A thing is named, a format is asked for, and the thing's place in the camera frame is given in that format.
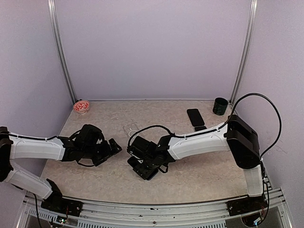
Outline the blue-edged smartphone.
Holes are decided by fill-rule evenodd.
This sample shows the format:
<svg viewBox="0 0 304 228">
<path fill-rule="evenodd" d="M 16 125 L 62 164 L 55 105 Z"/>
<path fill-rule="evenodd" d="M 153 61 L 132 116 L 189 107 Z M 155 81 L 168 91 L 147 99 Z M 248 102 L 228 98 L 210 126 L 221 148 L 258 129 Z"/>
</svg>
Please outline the blue-edged smartphone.
<svg viewBox="0 0 304 228">
<path fill-rule="evenodd" d="M 140 166 L 136 166 L 135 168 L 133 168 L 133 171 L 146 181 L 151 180 L 158 173 L 157 169 L 149 170 Z"/>
</svg>

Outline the clear magsafe case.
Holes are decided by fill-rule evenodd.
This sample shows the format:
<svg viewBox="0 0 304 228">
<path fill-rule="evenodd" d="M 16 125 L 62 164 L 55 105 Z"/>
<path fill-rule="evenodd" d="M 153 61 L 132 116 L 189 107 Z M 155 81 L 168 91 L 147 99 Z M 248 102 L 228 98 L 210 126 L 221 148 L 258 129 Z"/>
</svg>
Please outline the clear magsafe case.
<svg viewBox="0 0 304 228">
<path fill-rule="evenodd" d="M 135 123 L 129 123 L 125 126 L 123 126 L 123 131 L 126 134 L 128 138 L 130 138 L 134 133 L 139 131 L 139 128 L 137 124 Z"/>
</svg>

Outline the teal-edged smartphone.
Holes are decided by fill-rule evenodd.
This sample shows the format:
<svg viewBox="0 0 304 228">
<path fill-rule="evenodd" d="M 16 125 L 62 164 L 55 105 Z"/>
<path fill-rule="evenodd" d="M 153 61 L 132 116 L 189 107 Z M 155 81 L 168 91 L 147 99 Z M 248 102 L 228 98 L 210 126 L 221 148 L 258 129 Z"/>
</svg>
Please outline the teal-edged smartphone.
<svg viewBox="0 0 304 228">
<path fill-rule="evenodd" d="M 202 130 L 206 130 L 206 129 L 207 129 L 206 126 L 196 126 L 196 127 L 194 127 L 194 130 L 195 130 L 196 132 L 202 131 Z"/>
</svg>

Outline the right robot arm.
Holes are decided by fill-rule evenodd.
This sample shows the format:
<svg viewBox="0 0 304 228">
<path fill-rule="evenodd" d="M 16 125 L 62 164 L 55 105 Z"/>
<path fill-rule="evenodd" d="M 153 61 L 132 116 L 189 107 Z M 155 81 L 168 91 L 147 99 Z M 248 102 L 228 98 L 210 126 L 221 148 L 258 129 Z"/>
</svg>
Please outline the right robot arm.
<svg viewBox="0 0 304 228">
<path fill-rule="evenodd" d="M 169 132 L 158 143 L 134 133 L 127 146 L 128 164 L 143 180 L 151 180 L 161 167 L 193 155 L 231 151 L 236 165 L 243 170 L 247 197 L 243 207 L 253 211 L 261 204 L 263 171 L 259 154 L 258 135 L 239 116 L 232 114 L 227 121 L 195 133 L 176 135 Z"/>
</svg>

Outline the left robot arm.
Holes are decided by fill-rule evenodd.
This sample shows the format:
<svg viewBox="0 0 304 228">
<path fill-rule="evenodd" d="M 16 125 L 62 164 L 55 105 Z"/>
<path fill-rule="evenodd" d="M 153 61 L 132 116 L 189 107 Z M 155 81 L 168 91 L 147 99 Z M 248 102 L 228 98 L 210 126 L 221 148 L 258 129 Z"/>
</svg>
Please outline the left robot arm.
<svg viewBox="0 0 304 228">
<path fill-rule="evenodd" d="M 19 135 L 0 128 L 0 180 L 30 191 L 48 202 L 56 211 L 62 211 L 66 200 L 58 186 L 50 179 L 42 179 L 14 162 L 15 159 L 47 159 L 79 163 L 90 159 L 98 166 L 122 150 L 111 138 L 106 140 L 102 130 L 91 124 L 69 137 L 35 138 Z"/>
</svg>

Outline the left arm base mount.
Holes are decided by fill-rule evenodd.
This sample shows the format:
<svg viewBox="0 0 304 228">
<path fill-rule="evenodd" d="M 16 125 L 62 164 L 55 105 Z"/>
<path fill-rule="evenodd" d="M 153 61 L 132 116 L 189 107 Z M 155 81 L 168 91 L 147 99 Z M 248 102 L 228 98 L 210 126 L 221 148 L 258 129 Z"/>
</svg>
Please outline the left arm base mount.
<svg viewBox="0 0 304 228">
<path fill-rule="evenodd" d="M 43 199 L 41 208 L 53 212 L 66 214 L 67 216 L 79 217 L 83 203 L 77 200 L 64 198 L 58 186 L 50 179 L 46 179 L 50 184 L 51 194 Z"/>
</svg>

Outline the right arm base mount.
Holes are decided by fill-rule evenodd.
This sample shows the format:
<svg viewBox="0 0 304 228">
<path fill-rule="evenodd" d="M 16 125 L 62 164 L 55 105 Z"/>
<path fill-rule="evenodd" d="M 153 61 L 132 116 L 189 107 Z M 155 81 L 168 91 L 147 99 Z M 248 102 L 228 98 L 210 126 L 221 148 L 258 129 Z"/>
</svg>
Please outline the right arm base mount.
<svg viewBox="0 0 304 228">
<path fill-rule="evenodd" d="M 261 210 L 262 208 L 267 208 L 268 206 L 264 195 L 258 197 L 246 196 L 245 198 L 229 200 L 226 204 L 230 216 L 250 213 Z"/>
</svg>

